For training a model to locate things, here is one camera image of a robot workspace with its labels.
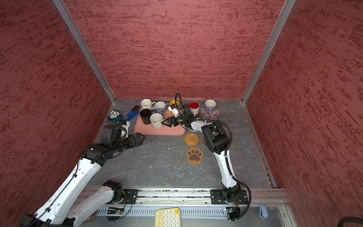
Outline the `pink serving tray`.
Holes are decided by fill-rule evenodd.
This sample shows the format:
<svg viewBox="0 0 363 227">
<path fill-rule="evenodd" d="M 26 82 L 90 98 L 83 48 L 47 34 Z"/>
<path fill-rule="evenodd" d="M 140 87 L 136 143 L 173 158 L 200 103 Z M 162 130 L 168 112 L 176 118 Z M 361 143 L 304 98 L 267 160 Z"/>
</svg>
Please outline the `pink serving tray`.
<svg viewBox="0 0 363 227">
<path fill-rule="evenodd" d="M 171 135 L 171 136 L 182 136 L 185 133 L 185 129 L 179 126 L 167 127 L 165 125 L 160 129 L 154 128 L 151 124 L 145 125 L 138 115 L 138 119 L 134 128 L 134 133 L 141 133 L 143 135 Z"/>
</svg>

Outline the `yellow mug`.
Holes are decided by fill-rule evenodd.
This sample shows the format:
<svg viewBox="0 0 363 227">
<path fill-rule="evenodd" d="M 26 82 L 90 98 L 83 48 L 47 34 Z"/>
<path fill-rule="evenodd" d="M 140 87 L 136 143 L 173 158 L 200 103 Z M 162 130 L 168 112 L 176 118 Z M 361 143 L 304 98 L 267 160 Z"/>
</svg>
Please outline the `yellow mug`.
<svg viewBox="0 0 363 227">
<path fill-rule="evenodd" d="M 181 104 L 180 104 L 180 102 L 179 101 L 174 101 L 174 100 L 172 100 L 172 101 L 170 101 L 169 102 L 169 106 L 171 107 L 171 106 L 178 106 L 178 108 L 179 108 L 179 113 L 182 113 L 182 110 L 180 109 L 180 107 L 181 107 Z"/>
</svg>

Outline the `lavender mug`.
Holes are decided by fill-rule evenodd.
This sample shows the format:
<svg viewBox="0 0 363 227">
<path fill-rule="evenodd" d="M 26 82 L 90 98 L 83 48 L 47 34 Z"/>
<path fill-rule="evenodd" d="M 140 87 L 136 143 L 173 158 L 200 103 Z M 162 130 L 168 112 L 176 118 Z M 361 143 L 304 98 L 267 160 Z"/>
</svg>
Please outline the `lavender mug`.
<svg viewBox="0 0 363 227">
<path fill-rule="evenodd" d="M 209 99 L 205 101 L 205 111 L 207 114 L 212 114 L 216 107 L 216 101 Z"/>
</svg>

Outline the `aluminium rail frame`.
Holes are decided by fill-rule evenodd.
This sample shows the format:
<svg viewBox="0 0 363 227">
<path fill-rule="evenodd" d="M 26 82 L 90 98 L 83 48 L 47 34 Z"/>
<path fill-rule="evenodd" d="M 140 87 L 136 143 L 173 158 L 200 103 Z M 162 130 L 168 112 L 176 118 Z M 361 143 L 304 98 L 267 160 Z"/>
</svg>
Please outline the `aluminium rail frame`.
<svg viewBox="0 0 363 227">
<path fill-rule="evenodd" d="M 155 216 L 157 210 L 179 208 L 181 217 L 200 217 L 230 219 L 239 215 L 247 205 L 229 205 L 211 203 L 209 188 L 139 188 L 136 203 L 111 203 L 111 192 L 105 187 L 86 187 L 80 196 L 71 203 L 71 208 L 64 213 L 66 218 L 74 218 L 78 226 L 94 215 L 107 217 L 109 220 L 124 216 Z"/>
</svg>

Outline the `woven rattan coaster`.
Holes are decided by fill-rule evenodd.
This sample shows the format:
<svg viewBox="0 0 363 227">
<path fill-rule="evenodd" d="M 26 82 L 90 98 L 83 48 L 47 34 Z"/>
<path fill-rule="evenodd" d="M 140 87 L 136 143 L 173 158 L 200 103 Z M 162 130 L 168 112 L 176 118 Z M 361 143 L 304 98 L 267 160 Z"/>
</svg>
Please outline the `woven rattan coaster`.
<svg viewBox="0 0 363 227">
<path fill-rule="evenodd" d="M 199 136 L 193 132 L 187 133 L 184 137 L 184 142 L 190 147 L 195 147 L 199 144 Z"/>
</svg>

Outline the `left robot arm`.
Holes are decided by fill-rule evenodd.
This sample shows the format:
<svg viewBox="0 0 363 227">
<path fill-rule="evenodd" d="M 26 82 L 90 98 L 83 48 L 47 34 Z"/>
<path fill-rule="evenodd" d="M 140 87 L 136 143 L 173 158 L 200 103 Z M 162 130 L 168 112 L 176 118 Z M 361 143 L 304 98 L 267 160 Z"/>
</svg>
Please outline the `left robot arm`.
<svg viewBox="0 0 363 227">
<path fill-rule="evenodd" d="M 128 135 L 119 124 L 104 127 L 99 143 L 90 144 L 79 155 L 74 169 L 53 196 L 35 214 L 22 217 L 21 227 L 78 227 L 100 207 L 107 203 L 126 205 L 127 196 L 121 183 L 108 180 L 92 196 L 77 206 L 75 200 L 91 178 L 104 164 L 126 149 L 139 147 L 145 136 Z"/>
</svg>

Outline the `white speckled blue mug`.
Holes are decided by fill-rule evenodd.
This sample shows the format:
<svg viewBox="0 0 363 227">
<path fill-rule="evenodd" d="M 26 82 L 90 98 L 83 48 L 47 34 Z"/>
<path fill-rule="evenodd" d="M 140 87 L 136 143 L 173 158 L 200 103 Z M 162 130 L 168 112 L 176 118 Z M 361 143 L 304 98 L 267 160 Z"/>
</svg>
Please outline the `white speckled blue mug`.
<svg viewBox="0 0 363 227">
<path fill-rule="evenodd" d="M 155 103 L 155 111 L 159 114 L 161 114 L 162 116 L 165 116 L 167 110 L 168 110 L 169 105 L 163 101 L 159 101 Z"/>
</svg>

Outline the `black mug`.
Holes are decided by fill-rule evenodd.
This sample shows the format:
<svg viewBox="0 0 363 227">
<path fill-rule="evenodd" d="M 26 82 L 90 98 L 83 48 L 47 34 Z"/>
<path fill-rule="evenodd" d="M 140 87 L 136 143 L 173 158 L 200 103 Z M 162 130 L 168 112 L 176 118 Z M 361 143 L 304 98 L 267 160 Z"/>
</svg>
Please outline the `black mug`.
<svg viewBox="0 0 363 227">
<path fill-rule="evenodd" d="M 142 122 L 145 125 L 150 125 L 151 124 L 150 117 L 151 117 L 152 114 L 155 114 L 155 113 L 156 113 L 155 110 L 150 110 L 150 109 L 141 110 L 140 111 L 140 117 L 141 117 Z"/>
</svg>

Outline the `light blue computer mouse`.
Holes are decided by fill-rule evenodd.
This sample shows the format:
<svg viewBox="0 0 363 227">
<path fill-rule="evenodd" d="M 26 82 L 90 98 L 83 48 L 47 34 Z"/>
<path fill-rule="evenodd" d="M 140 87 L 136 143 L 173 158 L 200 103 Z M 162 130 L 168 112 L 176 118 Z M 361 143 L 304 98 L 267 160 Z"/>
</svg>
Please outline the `light blue computer mouse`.
<svg viewBox="0 0 363 227">
<path fill-rule="evenodd" d="M 260 204 L 259 206 L 259 216 L 261 219 L 267 219 L 269 217 L 268 209 L 265 205 Z"/>
</svg>

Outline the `pink flower coaster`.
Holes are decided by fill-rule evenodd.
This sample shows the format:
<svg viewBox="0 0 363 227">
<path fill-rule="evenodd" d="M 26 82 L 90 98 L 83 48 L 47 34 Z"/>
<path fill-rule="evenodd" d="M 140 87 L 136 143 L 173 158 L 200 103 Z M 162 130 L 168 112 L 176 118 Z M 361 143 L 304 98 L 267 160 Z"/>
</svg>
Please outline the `pink flower coaster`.
<svg viewBox="0 0 363 227">
<path fill-rule="evenodd" d="M 201 118 L 205 120 L 216 120 L 220 115 L 218 110 L 213 110 L 212 113 L 207 113 L 204 108 L 201 109 Z"/>
</svg>

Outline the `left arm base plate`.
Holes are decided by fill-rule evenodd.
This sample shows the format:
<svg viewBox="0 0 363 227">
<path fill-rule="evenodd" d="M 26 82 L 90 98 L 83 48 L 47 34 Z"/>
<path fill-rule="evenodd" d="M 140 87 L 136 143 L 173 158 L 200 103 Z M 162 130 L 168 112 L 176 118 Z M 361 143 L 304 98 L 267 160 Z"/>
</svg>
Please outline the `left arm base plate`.
<svg viewBox="0 0 363 227">
<path fill-rule="evenodd" d="M 135 204 L 138 197 L 138 189 L 123 189 L 126 197 L 126 204 Z"/>
</svg>

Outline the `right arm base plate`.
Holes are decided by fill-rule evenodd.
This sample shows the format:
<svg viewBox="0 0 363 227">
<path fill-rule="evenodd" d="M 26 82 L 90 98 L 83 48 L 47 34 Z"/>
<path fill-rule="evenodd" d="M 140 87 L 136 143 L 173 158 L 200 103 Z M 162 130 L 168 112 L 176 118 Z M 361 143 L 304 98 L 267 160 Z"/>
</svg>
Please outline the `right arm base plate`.
<svg viewBox="0 0 363 227">
<path fill-rule="evenodd" d="M 248 204 L 248 195 L 245 190 L 241 190 L 238 196 L 229 201 L 223 195 L 222 189 L 212 189 L 210 190 L 211 203 L 213 205 L 221 205 L 221 204 L 229 204 L 229 205 L 247 205 Z"/>
</svg>

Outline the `white mug red inside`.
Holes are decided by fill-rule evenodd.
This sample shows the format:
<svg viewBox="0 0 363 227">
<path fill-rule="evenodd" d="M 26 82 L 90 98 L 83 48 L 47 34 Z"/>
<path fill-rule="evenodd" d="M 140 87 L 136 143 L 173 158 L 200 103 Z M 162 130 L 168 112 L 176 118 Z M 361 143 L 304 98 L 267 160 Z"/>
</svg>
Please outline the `white mug red inside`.
<svg viewBox="0 0 363 227">
<path fill-rule="evenodd" d="M 191 101 L 189 103 L 189 107 L 194 116 L 197 116 L 199 114 L 199 107 L 200 107 L 199 102 Z"/>
</svg>

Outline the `brown paw print coaster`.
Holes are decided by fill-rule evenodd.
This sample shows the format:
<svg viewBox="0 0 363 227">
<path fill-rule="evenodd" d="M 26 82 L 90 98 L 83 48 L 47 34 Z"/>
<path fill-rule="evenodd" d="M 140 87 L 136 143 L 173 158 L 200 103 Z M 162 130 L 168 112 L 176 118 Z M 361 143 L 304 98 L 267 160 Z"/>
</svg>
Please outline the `brown paw print coaster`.
<svg viewBox="0 0 363 227">
<path fill-rule="evenodd" d="M 191 165 L 200 165 L 204 158 L 204 152 L 199 147 L 190 147 L 186 151 L 187 161 Z"/>
</svg>

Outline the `yellow keypad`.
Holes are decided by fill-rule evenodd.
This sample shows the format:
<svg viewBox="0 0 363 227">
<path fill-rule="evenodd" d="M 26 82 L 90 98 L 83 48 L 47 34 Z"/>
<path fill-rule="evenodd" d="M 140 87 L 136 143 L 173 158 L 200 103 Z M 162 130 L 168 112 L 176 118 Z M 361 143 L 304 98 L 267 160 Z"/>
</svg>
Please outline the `yellow keypad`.
<svg viewBox="0 0 363 227">
<path fill-rule="evenodd" d="M 160 209 L 155 213 L 155 227 L 181 227 L 179 208 Z"/>
</svg>

